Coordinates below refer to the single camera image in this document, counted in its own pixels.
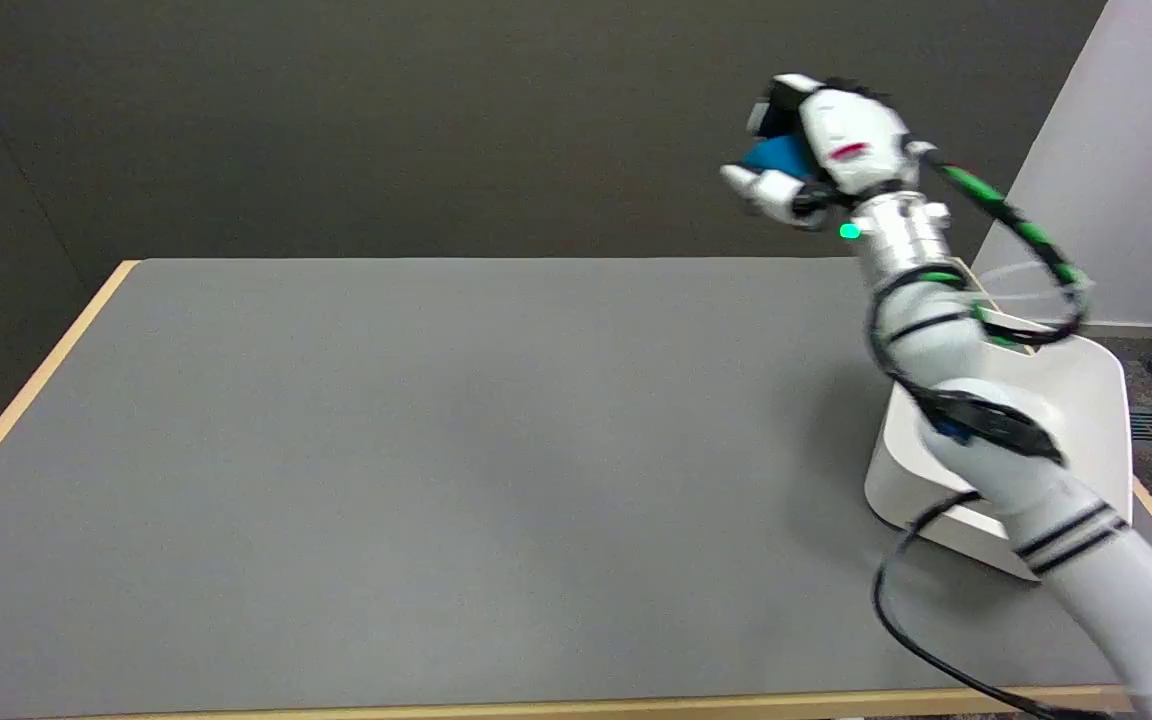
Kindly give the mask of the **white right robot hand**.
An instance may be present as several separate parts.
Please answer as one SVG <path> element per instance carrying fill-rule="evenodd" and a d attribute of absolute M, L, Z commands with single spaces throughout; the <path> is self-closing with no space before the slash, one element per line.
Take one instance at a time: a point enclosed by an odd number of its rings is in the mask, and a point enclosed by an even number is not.
<path fill-rule="evenodd" d="M 832 209 L 914 190 L 909 128 L 882 94 L 846 79 L 774 76 L 755 101 L 755 145 L 719 177 L 749 209 L 818 232 Z"/>

